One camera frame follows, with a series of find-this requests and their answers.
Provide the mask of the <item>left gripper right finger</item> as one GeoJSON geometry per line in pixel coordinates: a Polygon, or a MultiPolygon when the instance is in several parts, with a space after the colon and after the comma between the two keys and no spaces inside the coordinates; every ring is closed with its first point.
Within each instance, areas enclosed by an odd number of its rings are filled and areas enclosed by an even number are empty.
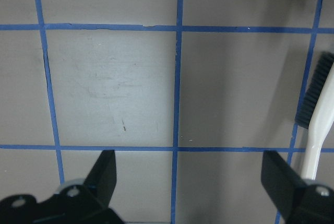
{"type": "Polygon", "coordinates": [[[263,152],[260,179],[285,223],[333,223],[333,189],[301,178],[278,152],[263,152]]]}

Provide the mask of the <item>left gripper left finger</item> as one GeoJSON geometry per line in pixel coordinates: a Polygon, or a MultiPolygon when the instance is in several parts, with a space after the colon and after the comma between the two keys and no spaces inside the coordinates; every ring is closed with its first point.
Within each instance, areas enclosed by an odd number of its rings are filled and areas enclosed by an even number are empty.
{"type": "Polygon", "coordinates": [[[63,184],[43,202],[29,194],[1,200],[1,223],[123,223],[109,207],[116,181],[115,151],[104,150],[84,180],[63,184]]]}

